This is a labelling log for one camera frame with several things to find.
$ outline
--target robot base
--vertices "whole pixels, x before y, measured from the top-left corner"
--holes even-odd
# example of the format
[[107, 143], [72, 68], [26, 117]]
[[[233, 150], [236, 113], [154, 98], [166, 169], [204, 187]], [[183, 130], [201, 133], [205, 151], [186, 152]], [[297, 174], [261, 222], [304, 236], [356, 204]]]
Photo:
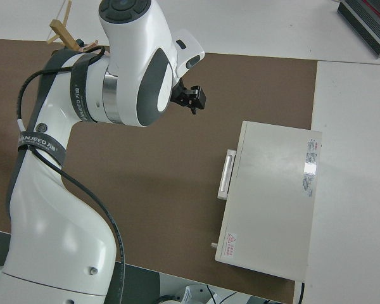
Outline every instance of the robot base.
[[106, 296], [76, 293], [1, 274], [0, 303], [6, 304], [103, 304]]

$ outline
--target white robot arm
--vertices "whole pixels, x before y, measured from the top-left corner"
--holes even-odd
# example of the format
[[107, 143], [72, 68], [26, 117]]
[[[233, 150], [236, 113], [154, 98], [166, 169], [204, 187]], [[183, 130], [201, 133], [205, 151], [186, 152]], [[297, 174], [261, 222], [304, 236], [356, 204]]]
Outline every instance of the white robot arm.
[[58, 51], [41, 71], [26, 129], [19, 105], [22, 132], [7, 197], [11, 242], [0, 304], [104, 303], [115, 264], [113, 233], [66, 190], [60, 175], [74, 124], [147, 126], [169, 101], [193, 113], [204, 108], [201, 88], [187, 90], [181, 81], [204, 51], [186, 31], [171, 35], [156, 0], [103, 0], [99, 17], [110, 56]]

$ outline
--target red stripe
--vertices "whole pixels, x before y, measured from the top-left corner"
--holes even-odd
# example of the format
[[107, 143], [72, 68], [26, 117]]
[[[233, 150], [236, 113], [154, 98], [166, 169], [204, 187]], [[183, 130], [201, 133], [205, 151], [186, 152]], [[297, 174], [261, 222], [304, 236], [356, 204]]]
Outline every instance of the red stripe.
[[380, 12], [375, 8], [373, 7], [373, 5], [371, 5], [369, 2], [367, 2], [367, 0], [363, 0], [363, 2], [378, 16], [380, 17]]

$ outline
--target white cable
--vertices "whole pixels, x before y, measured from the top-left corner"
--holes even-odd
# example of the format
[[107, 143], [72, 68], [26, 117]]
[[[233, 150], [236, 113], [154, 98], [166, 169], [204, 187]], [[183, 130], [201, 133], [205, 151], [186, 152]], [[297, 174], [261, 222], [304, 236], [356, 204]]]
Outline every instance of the white cable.
[[22, 119], [17, 119], [17, 124], [18, 124], [18, 128], [20, 129], [20, 131], [24, 132], [25, 131], [25, 127], [24, 127], [23, 120]]

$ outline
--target silver metal ring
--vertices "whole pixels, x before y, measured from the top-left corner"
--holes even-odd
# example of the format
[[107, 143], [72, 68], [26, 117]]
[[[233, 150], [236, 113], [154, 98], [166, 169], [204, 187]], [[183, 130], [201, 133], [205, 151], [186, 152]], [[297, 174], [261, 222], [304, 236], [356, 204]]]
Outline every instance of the silver metal ring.
[[122, 124], [117, 107], [117, 80], [117, 76], [106, 71], [103, 81], [103, 104], [108, 119], [114, 124]]

